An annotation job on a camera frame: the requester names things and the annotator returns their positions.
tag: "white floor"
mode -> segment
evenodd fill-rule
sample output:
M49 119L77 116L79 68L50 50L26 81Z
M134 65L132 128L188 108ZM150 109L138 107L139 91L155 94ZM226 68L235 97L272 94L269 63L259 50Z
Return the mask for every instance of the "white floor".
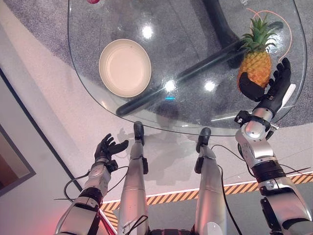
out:
M85 174L93 163L97 144L112 133L118 141L133 139L133 124L98 105L81 84L76 72L53 56L0 0L0 67L19 97L74 176ZM200 176L193 168L197 159L195 136L145 128L145 156L149 174L147 194L198 188ZM281 128L269 141L280 163L295 168L313 166L313 124ZM234 137L212 137L236 150ZM118 154L119 166L128 165L130 148ZM224 168L225 183L252 180L246 165L227 150L216 147ZM112 174L110 186L125 174ZM120 184L105 200L119 199Z

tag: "pineapple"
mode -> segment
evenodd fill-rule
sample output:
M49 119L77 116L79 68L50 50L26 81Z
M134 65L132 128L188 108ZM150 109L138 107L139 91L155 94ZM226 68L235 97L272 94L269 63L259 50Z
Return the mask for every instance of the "pineapple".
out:
M269 37L275 33L272 29L268 29L268 23L266 22L266 16L262 20L261 18L254 20L251 19L253 27L251 28L252 34L244 34L242 41L244 42L242 48L246 48L248 51L245 55L243 62L240 65L239 73L237 76L237 85L239 86L239 78L243 72L248 73L249 79L265 88L269 82L271 61L270 56L266 52L266 48L274 43L267 43Z

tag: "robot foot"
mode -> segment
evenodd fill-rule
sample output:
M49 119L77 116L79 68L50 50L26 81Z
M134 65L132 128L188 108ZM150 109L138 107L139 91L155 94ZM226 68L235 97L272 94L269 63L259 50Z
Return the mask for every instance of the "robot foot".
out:
M198 137L198 142L196 146L196 151L200 153L200 148L203 145L208 145L209 139L211 136L211 129L208 127L205 127L201 130L200 135Z
M136 121L134 123L134 134L135 134L135 140L141 140L142 146L144 146L145 141L144 141L144 130L143 130L143 125L140 121Z

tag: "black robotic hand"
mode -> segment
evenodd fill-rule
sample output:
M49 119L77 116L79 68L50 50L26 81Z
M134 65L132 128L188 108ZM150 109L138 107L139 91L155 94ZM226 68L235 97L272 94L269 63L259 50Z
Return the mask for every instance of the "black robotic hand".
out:
M124 151L128 147L128 141L116 144L111 133L107 134L98 144L94 158L97 161L99 158L112 159L112 155Z
M271 110L273 116L282 106L283 98L290 86L291 66L287 58L276 66L274 78L269 80L270 89L264 94L264 88L250 81L246 72L242 73L239 79L240 91L249 99L260 103L256 108L266 108Z

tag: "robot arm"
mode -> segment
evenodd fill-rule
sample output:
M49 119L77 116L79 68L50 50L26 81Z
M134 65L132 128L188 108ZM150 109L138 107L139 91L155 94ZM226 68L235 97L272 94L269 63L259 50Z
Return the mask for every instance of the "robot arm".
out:
M235 121L241 124L236 133L239 150L258 182L264 196L261 206L271 234L313 234L309 208L283 169L267 141L268 130L277 127L270 121L287 102L294 90L290 84L290 63L287 59L277 66L276 78L269 92L250 115L240 111Z
M57 235L96 235L101 215L99 212L103 197L108 192L111 172L118 169L112 154L124 151L128 141L115 144L108 134L98 145L95 152L95 163L91 167L83 191L72 202L59 220Z

